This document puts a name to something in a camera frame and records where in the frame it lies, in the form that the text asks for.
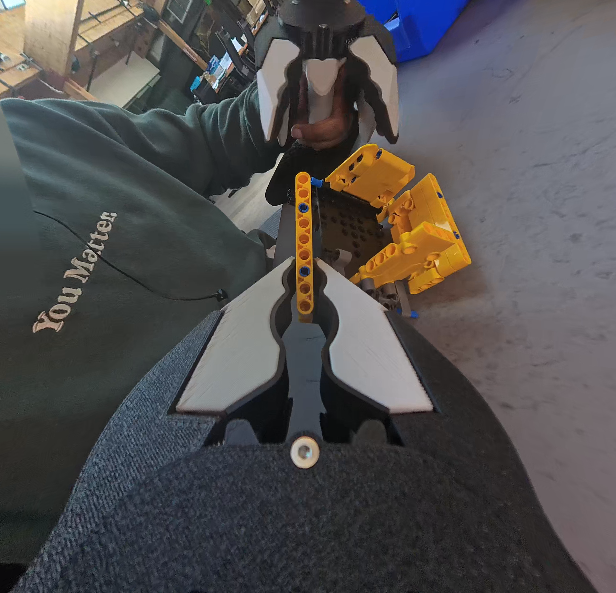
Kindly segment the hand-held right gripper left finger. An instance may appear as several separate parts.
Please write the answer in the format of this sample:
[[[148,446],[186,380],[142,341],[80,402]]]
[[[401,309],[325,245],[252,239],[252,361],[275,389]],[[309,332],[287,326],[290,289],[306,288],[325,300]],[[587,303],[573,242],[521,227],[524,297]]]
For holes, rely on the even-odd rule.
[[[281,378],[294,268],[294,258],[284,260],[225,306],[177,412],[230,416]]]

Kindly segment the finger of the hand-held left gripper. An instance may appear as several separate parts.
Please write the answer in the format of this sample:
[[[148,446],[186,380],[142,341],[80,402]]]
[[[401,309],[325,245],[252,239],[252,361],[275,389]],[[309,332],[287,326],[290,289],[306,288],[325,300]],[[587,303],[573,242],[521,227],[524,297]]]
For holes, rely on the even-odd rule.
[[[291,117],[296,112],[302,57],[290,40],[273,39],[256,74],[259,114],[266,142],[288,142]]]
[[[357,38],[348,49],[348,99],[357,122],[356,144],[374,133],[398,139],[397,67],[376,38]]]

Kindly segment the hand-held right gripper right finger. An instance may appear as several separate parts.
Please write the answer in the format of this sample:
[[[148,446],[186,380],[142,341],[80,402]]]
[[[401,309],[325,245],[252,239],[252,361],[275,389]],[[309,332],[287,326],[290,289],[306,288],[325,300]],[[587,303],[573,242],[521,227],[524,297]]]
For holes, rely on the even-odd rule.
[[[391,414],[433,411],[385,308],[323,260],[316,267],[325,276],[319,301],[334,312],[328,345],[333,377]]]

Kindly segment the partly built yellow lego model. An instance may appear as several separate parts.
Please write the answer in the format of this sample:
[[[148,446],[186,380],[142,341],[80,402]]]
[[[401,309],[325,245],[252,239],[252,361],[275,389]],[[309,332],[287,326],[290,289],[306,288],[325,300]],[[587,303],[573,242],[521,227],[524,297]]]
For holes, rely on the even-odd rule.
[[[314,308],[317,258],[388,310],[402,308],[404,293],[420,294],[471,265],[436,177],[405,190],[414,177],[413,165],[375,143],[323,179],[311,177]],[[295,188],[289,195],[295,236]]]

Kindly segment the yellow lego beam blue pins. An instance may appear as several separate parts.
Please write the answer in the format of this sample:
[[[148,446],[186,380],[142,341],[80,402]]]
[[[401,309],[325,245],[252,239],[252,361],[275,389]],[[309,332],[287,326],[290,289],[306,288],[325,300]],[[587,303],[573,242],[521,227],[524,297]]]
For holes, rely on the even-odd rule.
[[[311,180],[305,172],[295,179],[296,306],[303,323],[312,322],[314,308]]]

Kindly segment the person's left forearm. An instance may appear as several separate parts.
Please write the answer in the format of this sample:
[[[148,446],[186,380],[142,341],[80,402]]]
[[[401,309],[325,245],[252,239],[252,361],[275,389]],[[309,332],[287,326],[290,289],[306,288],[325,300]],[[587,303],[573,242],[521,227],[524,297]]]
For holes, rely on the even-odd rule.
[[[264,137],[256,81],[235,98],[189,106],[183,116],[156,109],[129,122],[129,149],[203,197],[246,187],[283,152]]]

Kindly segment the person's left hand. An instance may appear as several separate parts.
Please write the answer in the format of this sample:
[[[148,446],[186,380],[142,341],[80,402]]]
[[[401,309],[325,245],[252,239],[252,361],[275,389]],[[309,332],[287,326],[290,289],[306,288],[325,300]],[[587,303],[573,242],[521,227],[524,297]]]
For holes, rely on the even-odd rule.
[[[299,85],[296,117],[289,136],[314,150],[324,150],[340,145],[348,136],[356,118],[346,82],[343,66],[333,86],[333,103],[329,116],[309,123],[307,79],[303,75]]]

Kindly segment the blue plastic storage bin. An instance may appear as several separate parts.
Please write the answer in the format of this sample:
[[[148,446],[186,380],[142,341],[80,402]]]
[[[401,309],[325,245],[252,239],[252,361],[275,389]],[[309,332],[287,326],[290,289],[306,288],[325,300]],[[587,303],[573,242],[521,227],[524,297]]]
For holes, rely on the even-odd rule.
[[[392,36],[398,63],[429,55],[470,0],[357,0]]]

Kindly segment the wooden pillar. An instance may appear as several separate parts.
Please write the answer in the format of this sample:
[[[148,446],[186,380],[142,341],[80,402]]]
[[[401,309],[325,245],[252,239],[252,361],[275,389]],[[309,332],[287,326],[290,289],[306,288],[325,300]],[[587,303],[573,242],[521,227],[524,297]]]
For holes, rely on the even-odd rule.
[[[66,77],[84,0],[26,0],[23,53],[43,70]]]

